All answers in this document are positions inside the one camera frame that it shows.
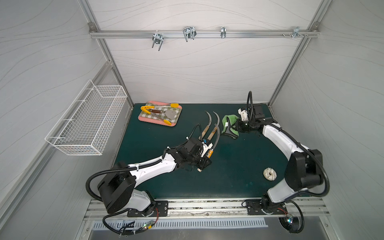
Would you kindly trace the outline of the small sickle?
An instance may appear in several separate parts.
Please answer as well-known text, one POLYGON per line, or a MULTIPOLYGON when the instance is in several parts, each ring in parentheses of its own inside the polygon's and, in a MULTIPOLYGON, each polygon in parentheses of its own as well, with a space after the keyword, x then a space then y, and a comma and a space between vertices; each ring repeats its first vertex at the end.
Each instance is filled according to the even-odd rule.
POLYGON ((209 136, 207 137, 207 140, 208 140, 208 141, 210 141, 210 140, 213 138, 213 136, 214 136, 215 133, 217 132, 218 127, 219 127, 219 125, 220 125, 220 117, 219 117, 219 115, 218 115, 216 112, 214 112, 214 114, 215 114, 216 117, 217 117, 217 123, 216 123, 214 129, 211 131, 211 133, 210 133, 209 136))
MULTIPOLYGON (((214 152, 214 149, 215 147, 217 146, 218 144, 218 141, 220 139, 220 125, 218 127, 218 130, 216 132, 218 135, 216 137, 216 140, 214 143, 212 143, 212 141, 208 141, 208 140, 204 140, 203 143, 209 145, 210 143, 213 144, 213 147, 212 147, 212 151, 214 152)), ((197 164, 197 169, 199 172, 201 172, 202 170, 204 170, 206 167, 210 166, 212 164, 212 161, 210 158, 207 158, 207 157, 201 157, 201 154, 200 154, 200 158, 199 158, 199 163, 197 164)))
POLYGON ((202 131, 201 136, 199 137, 199 140, 203 140, 204 136, 206 135, 207 131, 209 130, 209 128, 210 128, 210 126, 212 124, 212 116, 211 116, 211 114, 209 112, 207 112, 207 111, 205 111, 205 113, 209 117, 209 122, 206 125, 206 127, 204 128, 204 130, 202 131))

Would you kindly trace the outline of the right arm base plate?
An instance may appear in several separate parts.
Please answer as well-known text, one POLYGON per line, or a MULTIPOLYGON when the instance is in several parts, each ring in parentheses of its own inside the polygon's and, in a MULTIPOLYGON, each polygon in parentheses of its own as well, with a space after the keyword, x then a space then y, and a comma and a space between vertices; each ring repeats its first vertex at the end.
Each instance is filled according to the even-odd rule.
POLYGON ((248 199, 242 203, 247 214, 251 216, 261 215, 285 215, 288 213, 284 203, 273 203, 267 199, 248 199))

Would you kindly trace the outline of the green and black rag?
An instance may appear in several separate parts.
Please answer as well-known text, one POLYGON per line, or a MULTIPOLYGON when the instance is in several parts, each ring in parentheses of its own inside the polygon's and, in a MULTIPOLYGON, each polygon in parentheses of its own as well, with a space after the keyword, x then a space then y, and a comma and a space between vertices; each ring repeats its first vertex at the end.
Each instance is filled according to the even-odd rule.
POLYGON ((235 129, 235 125, 238 121, 236 115, 225 115, 222 119, 223 130, 222 135, 231 137, 232 139, 237 139, 239 137, 239 132, 235 129))

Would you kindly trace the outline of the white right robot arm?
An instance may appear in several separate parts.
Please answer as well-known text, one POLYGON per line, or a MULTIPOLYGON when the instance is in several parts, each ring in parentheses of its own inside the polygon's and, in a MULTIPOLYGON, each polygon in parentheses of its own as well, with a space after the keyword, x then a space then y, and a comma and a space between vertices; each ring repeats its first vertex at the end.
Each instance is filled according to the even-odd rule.
POLYGON ((274 119, 266 119, 261 106, 247 104, 238 109, 235 123, 238 132, 260 131, 274 143, 288 160, 284 179, 267 191, 270 203, 292 200, 300 194, 324 197, 330 191, 330 180, 323 167, 323 155, 299 143, 274 119))

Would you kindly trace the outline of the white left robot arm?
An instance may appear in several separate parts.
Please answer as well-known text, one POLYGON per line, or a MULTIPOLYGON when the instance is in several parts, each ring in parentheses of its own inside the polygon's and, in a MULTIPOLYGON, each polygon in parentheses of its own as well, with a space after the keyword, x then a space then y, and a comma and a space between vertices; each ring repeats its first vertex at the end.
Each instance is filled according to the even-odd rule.
POLYGON ((216 146, 216 143, 189 138, 181 145, 167 147, 155 159, 130 165, 119 162, 110 170, 91 175, 86 181, 86 191, 104 204, 108 214, 127 207, 148 215, 155 207, 155 201, 148 192, 138 191, 137 186, 186 166, 202 171, 212 163, 210 158, 216 146))

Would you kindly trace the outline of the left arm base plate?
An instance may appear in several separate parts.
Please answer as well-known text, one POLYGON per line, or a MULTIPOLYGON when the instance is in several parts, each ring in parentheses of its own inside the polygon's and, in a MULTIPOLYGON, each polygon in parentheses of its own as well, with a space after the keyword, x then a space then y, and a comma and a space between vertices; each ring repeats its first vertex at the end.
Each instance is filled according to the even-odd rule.
POLYGON ((166 217, 168 215, 168 201, 154 201, 145 210, 129 209, 127 217, 166 217))

